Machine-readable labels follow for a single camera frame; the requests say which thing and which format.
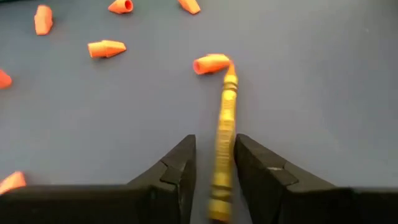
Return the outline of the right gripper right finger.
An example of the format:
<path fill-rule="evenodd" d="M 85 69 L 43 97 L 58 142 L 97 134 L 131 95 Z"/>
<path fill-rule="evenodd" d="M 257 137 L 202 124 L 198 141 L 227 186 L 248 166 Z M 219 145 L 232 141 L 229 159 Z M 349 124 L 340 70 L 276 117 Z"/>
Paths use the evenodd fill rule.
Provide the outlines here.
<path fill-rule="evenodd" d="M 398 224 L 398 188 L 337 187 L 245 134 L 234 161 L 253 224 Z"/>

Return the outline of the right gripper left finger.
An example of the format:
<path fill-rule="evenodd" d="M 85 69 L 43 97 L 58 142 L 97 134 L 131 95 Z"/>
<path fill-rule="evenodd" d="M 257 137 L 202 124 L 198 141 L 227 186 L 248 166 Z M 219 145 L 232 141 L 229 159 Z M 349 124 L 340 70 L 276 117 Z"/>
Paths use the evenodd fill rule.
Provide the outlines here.
<path fill-rule="evenodd" d="M 0 224 L 190 224 L 196 137 L 126 184 L 30 185 L 0 195 Z"/>

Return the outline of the yellow crayon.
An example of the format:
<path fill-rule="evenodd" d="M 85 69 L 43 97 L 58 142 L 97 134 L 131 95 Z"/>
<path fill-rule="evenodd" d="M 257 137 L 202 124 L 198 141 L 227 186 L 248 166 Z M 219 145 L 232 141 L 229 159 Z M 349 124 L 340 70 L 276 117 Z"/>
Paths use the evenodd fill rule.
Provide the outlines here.
<path fill-rule="evenodd" d="M 224 76 L 215 136 L 215 169 L 209 202 L 211 224 L 229 224 L 231 219 L 232 160 L 236 132 L 236 99 L 239 79 L 234 64 Z"/>

